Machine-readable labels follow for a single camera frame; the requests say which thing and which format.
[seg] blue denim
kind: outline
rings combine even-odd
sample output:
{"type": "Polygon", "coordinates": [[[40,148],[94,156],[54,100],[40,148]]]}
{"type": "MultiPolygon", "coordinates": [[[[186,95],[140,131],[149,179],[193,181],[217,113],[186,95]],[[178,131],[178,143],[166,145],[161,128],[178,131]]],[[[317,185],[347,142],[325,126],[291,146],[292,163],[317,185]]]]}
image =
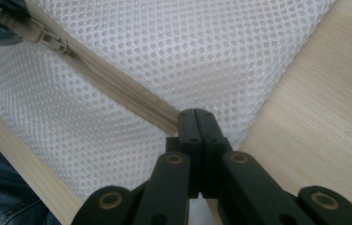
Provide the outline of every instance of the blue denim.
{"type": "Polygon", "coordinates": [[[60,224],[1,153],[0,224],[60,224]]]}

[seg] brass rivet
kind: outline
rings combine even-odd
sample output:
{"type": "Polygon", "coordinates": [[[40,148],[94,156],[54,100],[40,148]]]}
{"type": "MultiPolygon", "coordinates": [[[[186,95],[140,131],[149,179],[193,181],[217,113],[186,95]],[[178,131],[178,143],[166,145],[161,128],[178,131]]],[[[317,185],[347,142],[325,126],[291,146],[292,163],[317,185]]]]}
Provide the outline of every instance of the brass rivet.
{"type": "Polygon", "coordinates": [[[170,155],[166,157],[166,161],[170,164],[179,164],[183,161],[183,158],[178,155],[170,155]]]}
{"type": "Polygon", "coordinates": [[[118,192],[109,192],[99,198],[99,207],[102,209],[113,209],[118,207],[123,201],[123,197],[118,192]]]}
{"type": "Polygon", "coordinates": [[[231,160],[233,160],[235,163],[243,164],[248,161],[248,158],[241,154],[236,153],[231,156],[231,160]]]}
{"type": "Polygon", "coordinates": [[[313,200],[313,202],[317,205],[328,210],[335,210],[340,207],[339,202],[337,202],[337,200],[335,200],[330,195],[319,191],[311,194],[311,200],[313,200]]]}

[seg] light wooden surface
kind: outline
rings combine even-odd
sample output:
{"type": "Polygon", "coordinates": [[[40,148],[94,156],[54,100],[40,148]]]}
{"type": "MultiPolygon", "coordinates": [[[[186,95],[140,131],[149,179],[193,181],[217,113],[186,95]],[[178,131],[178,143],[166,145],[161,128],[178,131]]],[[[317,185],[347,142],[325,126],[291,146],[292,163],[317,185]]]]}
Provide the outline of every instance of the light wooden surface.
{"type": "MultiPolygon", "coordinates": [[[[63,224],[82,202],[0,118],[0,150],[63,224]]],[[[340,0],[286,71],[242,150],[286,190],[331,188],[352,202],[352,1],[340,0]]]]}

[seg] mesh panel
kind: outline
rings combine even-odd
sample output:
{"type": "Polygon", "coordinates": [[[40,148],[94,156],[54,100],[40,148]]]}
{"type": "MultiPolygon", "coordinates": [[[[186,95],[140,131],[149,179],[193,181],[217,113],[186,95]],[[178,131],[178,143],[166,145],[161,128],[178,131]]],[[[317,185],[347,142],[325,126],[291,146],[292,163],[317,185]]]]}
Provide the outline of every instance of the mesh panel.
{"type": "Polygon", "coordinates": [[[179,110],[215,113],[234,148],[334,0],[34,0],[179,110]]]}
{"type": "MultiPolygon", "coordinates": [[[[333,0],[36,2],[177,109],[215,113],[238,149],[333,0]]],[[[45,46],[0,47],[0,113],[82,199],[107,185],[134,188],[165,135],[79,74],[45,46]]]]}

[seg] zipper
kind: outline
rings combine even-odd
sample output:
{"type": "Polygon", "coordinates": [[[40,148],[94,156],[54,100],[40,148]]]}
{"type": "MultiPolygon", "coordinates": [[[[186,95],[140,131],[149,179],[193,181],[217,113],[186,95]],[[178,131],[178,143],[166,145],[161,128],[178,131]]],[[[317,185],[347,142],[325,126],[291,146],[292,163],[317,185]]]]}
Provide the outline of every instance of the zipper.
{"type": "Polygon", "coordinates": [[[25,40],[55,49],[103,93],[166,133],[176,133],[178,110],[87,49],[34,3],[25,3],[33,19],[2,10],[0,23],[25,40]]]}

